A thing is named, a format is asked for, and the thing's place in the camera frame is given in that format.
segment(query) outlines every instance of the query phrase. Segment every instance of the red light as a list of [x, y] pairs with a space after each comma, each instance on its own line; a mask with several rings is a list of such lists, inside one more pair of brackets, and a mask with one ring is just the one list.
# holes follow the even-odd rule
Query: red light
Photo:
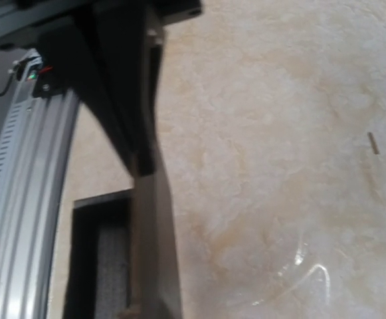
[[42, 70], [39, 71], [39, 74], [42, 74], [42, 73], [45, 73], [45, 72], [48, 72], [51, 70], [52, 70], [52, 66], [46, 66]]

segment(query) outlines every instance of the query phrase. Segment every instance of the metal rail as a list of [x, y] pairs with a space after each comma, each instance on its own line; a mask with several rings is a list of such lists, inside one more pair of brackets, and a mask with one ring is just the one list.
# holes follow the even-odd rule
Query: metal rail
[[0, 137], [0, 319], [44, 318], [58, 204], [79, 99], [33, 98], [26, 68]]

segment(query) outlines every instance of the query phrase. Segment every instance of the small stick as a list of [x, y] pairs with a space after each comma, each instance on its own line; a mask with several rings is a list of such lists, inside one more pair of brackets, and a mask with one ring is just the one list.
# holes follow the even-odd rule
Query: small stick
[[367, 135], [368, 135], [368, 138], [370, 140], [371, 148], [373, 148], [373, 153], [376, 155], [379, 155], [380, 154], [379, 148], [377, 147], [376, 140], [374, 138], [373, 133], [368, 132]]

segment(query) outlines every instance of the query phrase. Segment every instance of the beige marble surface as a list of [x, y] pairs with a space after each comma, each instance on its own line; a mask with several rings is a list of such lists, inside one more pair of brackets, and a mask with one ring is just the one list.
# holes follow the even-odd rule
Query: beige marble surface
[[[386, 0], [208, 0], [160, 88], [185, 318], [386, 318]], [[51, 318], [72, 201], [129, 184], [83, 110]]]

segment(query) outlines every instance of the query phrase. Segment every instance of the black metal frame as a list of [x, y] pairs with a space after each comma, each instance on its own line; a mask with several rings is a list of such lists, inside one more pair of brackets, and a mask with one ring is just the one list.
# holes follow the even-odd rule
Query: black metal frame
[[0, 11], [0, 49], [35, 47], [101, 123], [134, 178], [132, 303], [140, 318], [181, 318], [171, 194], [155, 131], [164, 25], [200, 0], [49, 0]]

